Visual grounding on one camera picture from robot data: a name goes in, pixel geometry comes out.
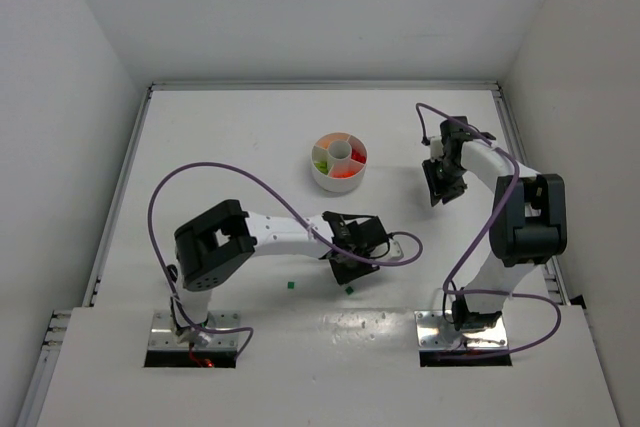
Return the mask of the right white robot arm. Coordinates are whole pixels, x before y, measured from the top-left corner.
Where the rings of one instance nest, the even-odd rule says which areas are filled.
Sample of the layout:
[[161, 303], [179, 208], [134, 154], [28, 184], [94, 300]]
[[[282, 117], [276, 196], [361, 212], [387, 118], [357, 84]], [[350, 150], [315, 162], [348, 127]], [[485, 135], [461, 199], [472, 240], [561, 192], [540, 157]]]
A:
[[[423, 143], [430, 149], [422, 168], [432, 206], [461, 197], [467, 189], [467, 173], [493, 193], [489, 219], [444, 285], [455, 297], [451, 323], [456, 330], [490, 328], [500, 319], [506, 298], [533, 268], [566, 249], [564, 180], [524, 166], [464, 116], [444, 120], [440, 134]], [[472, 281], [455, 289], [455, 273], [485, 237], [489, 256]]]

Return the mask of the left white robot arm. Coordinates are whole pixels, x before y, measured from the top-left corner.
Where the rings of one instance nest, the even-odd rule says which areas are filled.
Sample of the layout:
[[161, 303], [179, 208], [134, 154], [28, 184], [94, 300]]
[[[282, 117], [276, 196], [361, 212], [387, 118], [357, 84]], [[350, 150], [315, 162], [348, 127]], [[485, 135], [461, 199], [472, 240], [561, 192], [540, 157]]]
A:
[[195, 323], [209, 324], [210, 291], [252, 257], [300, 255], [327, 261], [340, 285], [376, 272], [391, 257], [391, 239], [377, 216], [326, 211], [306, 217], [274, 217], [225, 200], [174, 232], [178, 267], [171, 271], [178, 298], [172, 302], [174, 332], [195, 338]]

